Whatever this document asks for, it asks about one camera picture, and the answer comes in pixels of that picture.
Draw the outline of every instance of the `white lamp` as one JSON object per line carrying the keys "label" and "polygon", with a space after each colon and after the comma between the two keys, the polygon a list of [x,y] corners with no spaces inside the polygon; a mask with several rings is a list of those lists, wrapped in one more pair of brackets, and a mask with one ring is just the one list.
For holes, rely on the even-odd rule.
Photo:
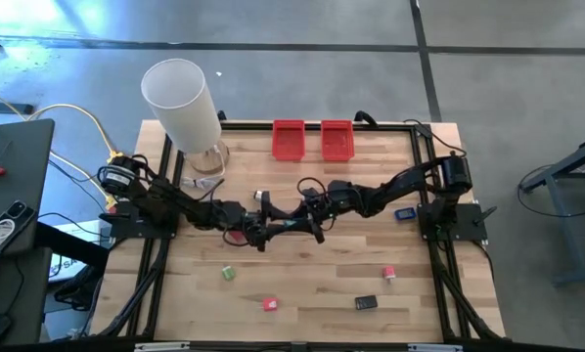
{"label": "white lamp", "polygon": [[141,82],[143,97],[166,134],[199,172],[224,169],[229,151],[202,69],[188,60],[153,65]]}

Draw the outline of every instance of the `lamp base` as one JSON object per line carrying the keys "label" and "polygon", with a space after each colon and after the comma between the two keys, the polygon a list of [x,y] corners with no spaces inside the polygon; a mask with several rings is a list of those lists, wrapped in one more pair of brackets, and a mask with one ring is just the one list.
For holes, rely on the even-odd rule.
{"label": "lamp base", "polygon": [[230,159],[230,150],[221,140],[218,141],[216,147],[223,155],[223,163],[221,163],[221,156],[214,148],[210,148],[203,153],[186,154],[186,159],[196,171],[204,175],[219,173],[223,169],[223,165],[227,165]]}

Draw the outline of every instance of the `yellow cable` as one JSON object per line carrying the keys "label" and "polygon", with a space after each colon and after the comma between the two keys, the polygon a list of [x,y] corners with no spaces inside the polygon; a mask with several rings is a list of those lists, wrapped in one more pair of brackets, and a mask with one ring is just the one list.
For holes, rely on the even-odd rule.
{"label": "yellow cable", "polygon": [[[3,99],[3,98],[0,97],[0,101],[3,104],[5,104],[6,107],[10,108],[10,110],[12,110],[15,114],[17,114],[23,121],[31,121],[34,118],[40,117],[40,115],[43,114],[45,111],[51,110],[51,109],[55,109],[55,108],[71,108],[71,109],[78,110],[78,111],[82,112],[83,114],[85,114],[86,116],[90,117],[90,119],[92,119],[93,122],[95,122],[95,125],[97,126],[97,129],[101,133],[101,136],[104,139],[104,143],[106,144],[106,147],[108,147],[108,151],[110,153],[110,158],[108,159],[108,162],[110,162],[116,156],[122,156],[123,155],[123,153],[119,153],[119,152],[117,152],[117,151],[115,151],[113,149],[113,147],[112,147],[112,145],[110,143],[110,140],[108,139],[108,136],[106,136],[106,132],[104,131],[104,129],[102,128],[101,124],[97,120],[97,117],[95,117],[92,113],[88,112],[87,110],[85,110],[85,109],[83,109],[81,107],[78,107],[78,106],[75,106],[75,105],[71,105],[71,104],[54,104],[54,105],[49,106],[47,108],[38,110],[37,112],[33,113],[29,117],[25,118],[25,116],[23,116],[15,107],[13,107],[5,99]],[[77,166],[74,163],[70,162],[66,158],[64,158],[62,156],[59,156],[53,150],[50,151],[50,155],[52,157],[56,158],[57,160],[65,163],[66,165],[72,167],[73,169],[75,169],[76,171],[78,171],[79,173],[81,173],[82,175],[84,175],[86,177],[86,179],[88,179],[97,188],[97,190],[99,190],[99,192],[104,196],[104,198],[106,199],[106,208],[110,208],[110,207],[112,207],[115,204],[115,200],[112,197],[110,197],[108,194],[106,194],[106,192],[104,191],[104,189],[102,189],[101,186],[99,186],[99,184],[97,182],[95,182],[95,180],[86,171],[82,170],[79,166]]]}

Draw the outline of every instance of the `camera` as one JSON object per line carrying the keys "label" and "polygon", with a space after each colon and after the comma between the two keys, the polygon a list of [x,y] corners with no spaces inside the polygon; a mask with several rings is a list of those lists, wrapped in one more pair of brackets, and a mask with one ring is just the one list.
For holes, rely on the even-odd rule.
{"label": "camera", "polygon": [[21,216],[21,214],[23,214],[26,209],[27,205],[25,205],[24,202],[17,200],[12,205],[10,205],[6,213],[8,213],[8,215],[13,219],[16,219]]}

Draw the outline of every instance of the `small black box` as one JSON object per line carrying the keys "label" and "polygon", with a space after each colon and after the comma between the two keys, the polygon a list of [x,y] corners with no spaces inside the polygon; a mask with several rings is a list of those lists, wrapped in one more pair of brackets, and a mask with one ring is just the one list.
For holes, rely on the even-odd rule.
{"label": "small black box", "polygon": [[375,296],[364,296],[355,298],[355,309],[369,309],[378,306],[378,298]]}

